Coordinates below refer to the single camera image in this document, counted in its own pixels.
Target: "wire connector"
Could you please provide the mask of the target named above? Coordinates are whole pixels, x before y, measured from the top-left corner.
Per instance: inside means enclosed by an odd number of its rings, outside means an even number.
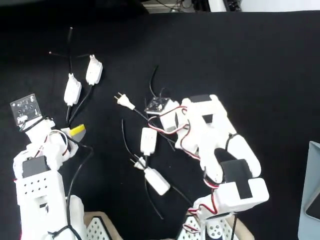
[[[120,104],[121,106],[127,107],[130,110],[133,110],[136,108],[136,106],[130,102],[129,98],[125,94],[121,94],[120,92],[118,92],[118,94],[120,97],[114,96],[117,104]]]
[[[146,161],[144,160],[144,158],[141,156],[139,157],[139,161],[133,161],[131,158],[130,160],[134,163],[134,167],[136,169],[139,169],[139,170],[145,170],[146,168]]]
[[[160,196],[170,189],[170,184],[167,180],[165,180],[164,177],[153,168],[146,168],[144,170],[144,177]]]
[[[75,78],[73,73],[69,73],[69,79],[64,92],[64,101],[68,106],[78,103],[81,87],[81,82]]]
[[[149,127],[142,128],[140,151],[143,155],[150,156],[150,154],[153,154],[156,149],[156,144],[157,131]]]
[[[90,55],[90,62],[85,76],[85,80],[89,85],[95,85],[99,83],[102,69],[102,63],[96,59],[95,55]]]

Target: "black cable tie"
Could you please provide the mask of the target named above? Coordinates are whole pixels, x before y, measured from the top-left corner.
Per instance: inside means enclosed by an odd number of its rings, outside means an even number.
[[[239,135],[239,133],[229,133],[229,138],[227,139],[226,143],[225,143],[225,150],[228,151],[228,146],[229,146],[229,142],[231,139],[233,139],[235,136]]]

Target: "cable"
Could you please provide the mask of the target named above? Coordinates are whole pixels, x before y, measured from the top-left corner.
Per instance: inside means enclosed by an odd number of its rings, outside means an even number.
[[[186,195],[184,195],[175,185],[171,184],[171,186],[190,206],[192,206],[191,200]]]
[[[144,160],[145,160],[145,168],[147,169],[149,165],[149,158],[147,155],[144,156]]]
[[[43,120],[48,120],[48,119],[52,120],[52,117],[50,117],[50,116],[42,117],[42,118],[40,118],[38,121],[36,121],[35,123],[33,123],[32,125],[28,126],[28,127],[25,128],[25,129],[22,129],[21,132],[22,132],[22,133],[25,133],[25,132],[29,131],[30,129],[32,129],[32,128],[33,128],[34,126],[36,126],[37,124],[39,124],[40,122],[42,122]]]
[[[160,217],[161,220],[164,220],[164,217],[162,216],[162,214],[160,213],[160,211],[157,209],[154,201],[152,200],[152,198],[150,197],[150,193],[149,193],[149,189],[148,189],[148,186],[147,186],[147,179],[144,178],[144,189],[145,189],[145,192],[146,192],[146,195],[148,197],[148,200],[149,202],[151,203],[154,211],[156,212],[156,214],[158,214],[158,216]]]
[[[66,111],[66,117],[65,117],[65,124],[66,124],[66,126],[69,125],[70,112],[71,112],[71,106],[68,106],[68,109],[67,109],[67,111]]]
[[[233,227],[232,227],[232,234],[231,234],[231,239],[230,240],[234,240],[235,237],[235,230],[236,230],[236,224],[237,224],[237,215],[234,215],[234,221],[233,221]]]
[[[88,97],[90,96],[92,90],[93,90],[94,86],[90,85],[89,91],[87,92],[87,94],[85,95],[85,97],[82,99],[82,101],[80,102],[80,104],[76,107],[74,113],[71,115],[70,120],[68,122],[68,126],[71,125],[72,121],[75,119],[75,117],[77,116],[78,112],[80,111],[80,108],[83,106],[83,104],[86,102],[86,100],[88,99]]]
[[[144,168],[146,169],[147,166],[145,166],[140,160],[139,157],[137,157],[137,155],[133,154],[132,151],[130,151],[128,145],[127,145],[127,140],[126,140],[126,135],[125,135],[125,126],[124,126],[124,120],[121,119],[121,131],[122,131],[122,138],[123,138],[123,143],[125,146],[125,149],[128,151],[128,153],[133,156],[133,158]]]
[[[154,92],[153,89],[152,89],[152,82],[153,82],[153,80],[154,80],[154,78],[155,78],[155,75],[156,75],[156,72],[157,72],[157,70],[158,70],[158,67],[159,67],[159,65],[157,65],[157,66],[154,67],[153,72],[152,72],[152,75],[151,75],[151,78],[150,78],[150,81],[149,81],[149,89],[150,89],[150,92],[152,93],[152,95],[153,95],[154,97],[156,97],[156,94],[155,94],[155,92]]]
[[[75,171],[75,174],[72,177],[71,180],[71,184],[69,187],[69,191],[68,191],[68,195],[67,195],[67,200],[66,200],[66,219],[67,219],[67,224],[70,226],[71,225],[71,219],[70,219],[70,197],[71,197],[71,192],[72,192],[72,188],[74,186],[75,180],[81,170],[81,168],[84,166],[84,164],[93,156],[94,154],[94,149],[91,146],[87,146],[84,145],[76,140],[74,140],[73,138],[69,137],[68,135],[66,135],[66,137],[74,142],[75,144],[77,144],[80,147],[86,148],[90,151],[90,153],[87,155],[87,157],[82,161],[82,163],[79,165],[78,169]]]
[[[72,26],[69,28],[68,38],[67,38],[67,57],[68,57],[68,64],[69,64],[69,74],[72,74],[72,62],[71,62],[71,37],[72,37]]]

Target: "gray object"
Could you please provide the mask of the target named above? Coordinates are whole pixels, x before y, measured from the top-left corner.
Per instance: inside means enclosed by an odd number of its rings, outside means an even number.
[[[303,195],[300,209],[298,238],[299,240],[319,240],[320,220],[306,215],[306,207],[314,197],[320,186],[320,144],[314,141],[309,143],[308,159],[305,170]]]

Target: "wall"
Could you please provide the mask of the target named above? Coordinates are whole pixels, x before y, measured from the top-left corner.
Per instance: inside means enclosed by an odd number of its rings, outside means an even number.
[[[243,12],[320,10],[320,0],[242,0]]]

